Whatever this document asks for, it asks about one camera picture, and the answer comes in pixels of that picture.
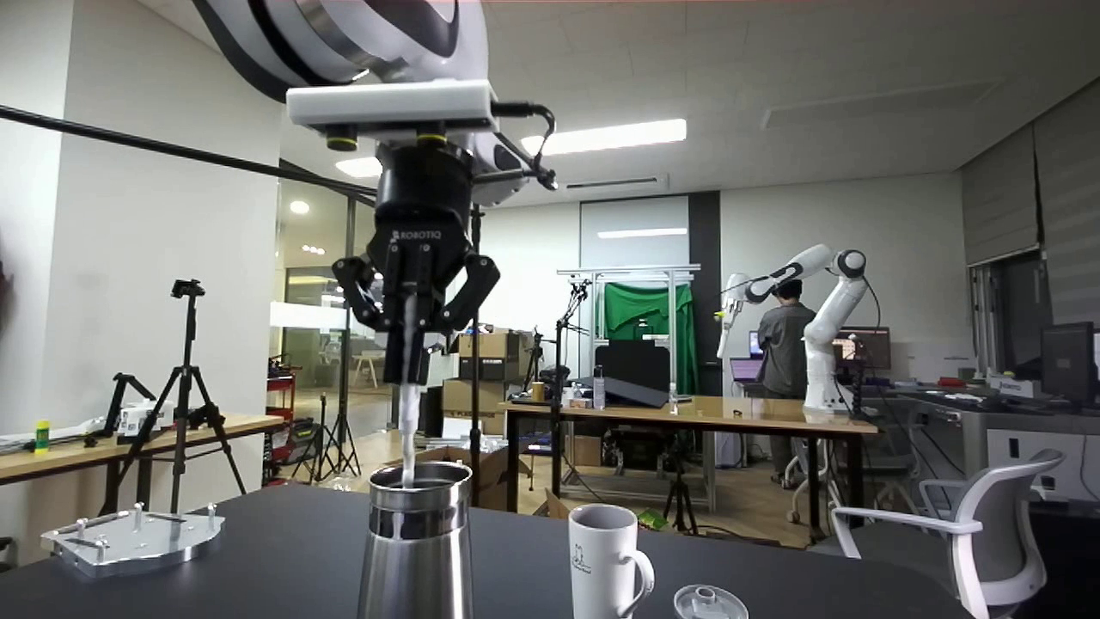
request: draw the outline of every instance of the floor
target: floor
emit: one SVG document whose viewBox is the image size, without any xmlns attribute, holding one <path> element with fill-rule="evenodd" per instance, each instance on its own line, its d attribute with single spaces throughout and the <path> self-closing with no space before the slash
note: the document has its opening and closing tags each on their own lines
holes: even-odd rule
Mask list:
<svg viewBox="0 0 1100 619">
<path fill-rule="evenodd" d="M 299 392 L 294 415 L 334 423 L 336 395 L 334 392 Z M 331 449 L 321 465 L 321 482 L 331 488 L 366 490 L 366 475 L 398 459 L 398 434 L 387 431 L 392 401 L 384 389 L 352 389 L 348 395 L 348 449 L 344 458 Z M 525 475 L 517 482 L 517 511 L 547 511 L 551 500 L 551 459 L 547 458 L 522 458 Z M 564 500 L 555 510 L 574 501 L 617 501 L 639 510 L 645 519 L 662 519 L 662 501 L 669 482 L 657 470 L 622 470 L 610 466 L 564 466 Z M 305 482 L 309 470 L 281 470 L 284 477 Z M 716 510 L 706 510 L 700 475 L 687 475 L 692 506 L 698 514 L 698 529 L 705 535 L 743 535 L 776 547 L 806 547 L 810 534 L 800 521 L 787 519 L 790 490 L 768 482 L 768 465 L 755 466 L 725 466 L 716 475 Z"/>
</svg>

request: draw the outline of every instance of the camera on tripod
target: camera on tripod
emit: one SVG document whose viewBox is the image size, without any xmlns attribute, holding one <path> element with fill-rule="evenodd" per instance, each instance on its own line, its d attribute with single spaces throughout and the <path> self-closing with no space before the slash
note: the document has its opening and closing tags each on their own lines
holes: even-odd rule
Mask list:
<svg viewBox="0 0 1100 619">
<path fill-rule="evenodd" d="M 198 285 L 198 277 L 176 277 L 171 298 L 181 298 L 181 297 L 206 297 L 206 290 Z"/>
</svg>

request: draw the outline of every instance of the desk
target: desk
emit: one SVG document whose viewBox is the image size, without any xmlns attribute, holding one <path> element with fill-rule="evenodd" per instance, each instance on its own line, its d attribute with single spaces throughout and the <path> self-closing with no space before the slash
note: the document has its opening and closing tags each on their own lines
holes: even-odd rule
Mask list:
<svg viewBox="0 0 1100 619">
<path fill-rule="evenodd" d="M 509 406 L 509 506 L 517 501 L 517 438 L 530 419 L 547 419 L 551 406 Z M 561 409 L 561 419 L 608 419 L 608 423 L 639 423 L 639 425 L 676 425 L 676 431 L 725 431 L 725 434 L 787 434 L 806 441 L 806 470 L 816 470 L 816 438 L 845 441 L 847 466 L 847 501 L 862 506 L 862 438 L 874 438 L 876 425 L 847 415 L 828 423 L 806 423 L 798 399 L 721 399 L 721 395 L 692 395 L 687 401 L 641 409 L 641 406 L 608 406 L 608 409 Z M 554 458 L 554 495 L 561 490 L 561 455 Z M 821 534 L 816 511 L 816 475 L 806 475 L 810 500 L 810 534 Z"/>
<path fill-rule="evenodd" d="M 109 581 L 79 581 L 53 561 L 5 572 L 3 615 L 358 619 L 366 510 L 366 495 L 264 488 L 222 501 L 218 541 L 181 572 Z M 478 619 L 570 615 L 564 521 L 472 510 L 468 534 Z M 657 592 L 637 619 L 674 615 L 669 598 L 692 581 L 735 592 L 758 619 L 965 619 L 953 594 L 901 566 L 669 534 L 639 534 L 639 547 Z"/>
<path fill-rule="evenodd" d="M 268 434 L 284 425 L 279 415 L 227 415 L 227 438 L 252 438 L 252 434 Z M 211 443 L 215 434 L 209 425 L 189 431 L 184 443 Z M 139 459 L 137 459 L 137 501 L 148 501 L 148 470 L 154 455 L 167 455 L 176 448 L 176 434 L 156 434 L 154 441 L 145 443 Z M 124 465 L 131 443 L 117 441 L 95 441 L 95 448 L 83 443 L 53 443 L 46 455 L 0 455 L 0 486 L 28 482 L 28 477 L 43 477 L 43 475 L 62 475 L 62 470 L 79 470 L 79 466 L 107 466 L 107 510 L 117 510 L 117 466 Z"/>
<path fill-rule="evenodd" d="M 271 376 L 268 377 L 268 411 L 294 419 L 299 406 L 299 377 L 294 376 Z"/>
</svg>

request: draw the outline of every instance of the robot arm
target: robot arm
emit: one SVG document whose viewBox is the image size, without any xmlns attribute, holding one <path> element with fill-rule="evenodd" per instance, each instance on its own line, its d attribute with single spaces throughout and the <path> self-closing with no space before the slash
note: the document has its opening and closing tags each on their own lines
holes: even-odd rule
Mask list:
<svg viewBox="0 0 1100 619">
<path fill-rule="evenodd" d="M 490 99 L 478 0 L 195 0 L 195 11 L 231 64 L 336 152 L 366 134 L 384 159 L 394 140 L 456 126 L 481 205 L 530 176 L 554 182 L 540 159 L 496 134 L 496 116 L 554 116 Z"/>
<path fill-rule="evenodd" d="M 841 329 L 841 324 L 851 315 L 851 310 L 860 306 L 860 298 L 865 292 L 865 277 L 862 277 L 865 254 L 855 247 L 832 254 L 824 244 L 815 244 L 815 247 L 804 247 L 800 254 L 794 254 L 776 271 L 765 271 L 755 277 L 733 275 L 725 283 L 725 297 L 721 297 L 721 340 L 725 342 L 719 342 L 719 355 L 729 349 L 733 324 L 744 302 L 764 302 L 776 283 L 810 277 L 810 275 L 824 271 L 828 266 L 836 266 L 839 283 L 828 292 L 828 298 L 816 306 L 815 321 L 804 325 L 804 361 L 806 361 L 804 409 L 810 411 L 810 419 L 839 409 L 832 336 Z"/>
<path fill-rule="evenodd" d="M 468 219 L 530 176 L 496 116 L 554 114 L 496 104 L 478 0 L 192 0 L 232 67 L 289 116 L 349 152 L 378 140 L 375 238 L 334 275 L 352 315 L 387 336 L 384 381 L 421 381 L 425 333 L 460 329 L 497 283 L 473 254 Z"/>
<path fill-rule="evenodd" d="M 729 359 L 729 333 L 735 325 L 735 315 L 744 310 L 744 302 L 764 302 L 776 283 L 787 277 L 806 277 L 828 266 L 832 250 L 824 244 L 804 247 L 790 262 L 783 262 L 776 271 L 744 277 L 744 275 L 729 275 L 721 285 L 721 340 L 719 340 L 719 359 Z"/>
<path fill-rule="evenodd" d="M 804 365 L 806 365 L 806 384 L 804 384 L 804 409 L 810 419 L 828 419 L 839 406 L 839 384 L 836 384 L 836 359 L 832 359 L 832 336 L 851 310 L 860 306 L 865 292 L 865 254 L 847 247 L 836 259 L 836 285 L 828 298 L 821 302 L 816 315 L 804 325 Z"/>
</svg>

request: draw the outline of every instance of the person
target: person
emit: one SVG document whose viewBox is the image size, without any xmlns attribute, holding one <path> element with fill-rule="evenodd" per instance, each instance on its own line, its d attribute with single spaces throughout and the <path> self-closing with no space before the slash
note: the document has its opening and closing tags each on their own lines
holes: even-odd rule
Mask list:
<svg viewBox="0 0 1100 619">
<path fill-rule="evenodd" d="M 758 315 L 755 340 L 764 348 L 764 376 L 758 384 L 768 399 L 804 399 L 804 325 L 815 321 L 806 306 L 800 306 L 800 277 L 783 277 L 768 290 L 776 298 L 773 310 Z M 794 458 L 790 438 L 768 438 L 768 465 L 773 482 L 798 486 L 798 477 L 783 477 L 787 459 Z"/>
</svg>

